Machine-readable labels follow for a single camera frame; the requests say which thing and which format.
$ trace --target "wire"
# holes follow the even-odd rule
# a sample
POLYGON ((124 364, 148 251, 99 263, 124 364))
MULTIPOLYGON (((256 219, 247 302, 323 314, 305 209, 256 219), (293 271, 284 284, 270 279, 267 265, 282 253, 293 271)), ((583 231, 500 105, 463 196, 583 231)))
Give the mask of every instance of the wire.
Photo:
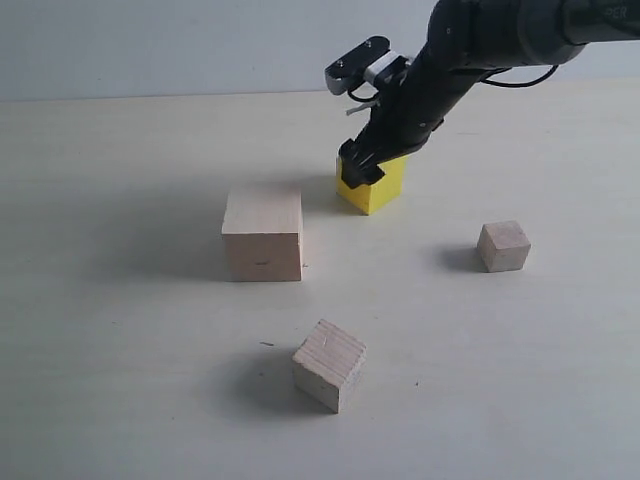
POLYGON ((482 83, 486 83, 487 85, 491 85, 493 87, 501 87, 501 88, 527 88, 527 87, 533 87, 534 85, 538 85, 542 82, 544 82, 545 80, 547 80, 548 78, 550 78, 554 73, 556 73, 556 71, 558 70, 559 65, 554 65, 553 67, 551 67, 549 69, 549 71, 547 73, 545 73, 544 75, 542 75, 539 78, 536 78, 535 80, 532 80, 530 82, 525 82, 525 83, 503 83, 503 82, 496 82, 494 80, 488 80, 489 77, 492 77, 494 75, 497 75, 499 73, 504 73, 510 69, 508 68, 504 68, 501 70, 498 70, 497 72, 492 73, 491 75, 489 75, 489 77, 486 77, 484 80, 480 80, 482 83))
POLYGON ((627 35, 631 35, 632 37, 640 37, 640 28, 634 28, 630 25, 625 25, 622 22, 611 20, 611 18, 607 17, 605 13, 606 7, 598 5, 598 3, 599 2, 597 2, 596 0, 589 0, 589 7, 591 7, 591 10, 593 10, 595 14, 600 17, 600 20, 609 25, 611 28, 618 30, 619 32, 626 33, 627 35))
POLYGON ((354 95, 353 92, 354 92, 354 90, 347 90, 347 95, 349 95, 349 98, 351 100, 354 100, 354 101, 360 102, 360 103, 373 102, 373 101, 377 100, 378 96, 380 95, 380 92, 376 92, 375 94, 373 94, 369 98, 362 98, 362 97, 358 97, 358 96, 354 95))

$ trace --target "table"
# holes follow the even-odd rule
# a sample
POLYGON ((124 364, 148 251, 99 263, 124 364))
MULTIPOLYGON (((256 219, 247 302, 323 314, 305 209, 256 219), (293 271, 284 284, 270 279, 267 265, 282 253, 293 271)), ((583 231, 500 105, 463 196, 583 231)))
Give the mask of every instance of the table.
POLYGON ((638 477, 639 105, 478 86, 365 217, 333 172, 366 113, 327 92, 0 104, 0 477, 638 477), (226 194, 270 179, 305 279, 229 282, 226 194), (528 262, 483 273, 505 219, 528 262), (368 346, 340 415, 291 382, 321 318, 368 346))

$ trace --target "wall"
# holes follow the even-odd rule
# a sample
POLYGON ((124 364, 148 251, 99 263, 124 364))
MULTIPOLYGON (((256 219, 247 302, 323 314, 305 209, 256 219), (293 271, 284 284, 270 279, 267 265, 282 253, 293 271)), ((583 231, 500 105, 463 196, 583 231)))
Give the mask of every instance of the wall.
MULTIPOLYGON (((372 34, 415 53, 434 3, 3 0, 0 100, 322 89, 326 64, 372 34)), ((638 75, 638 48, 591 46, 557 78, 638 75)))

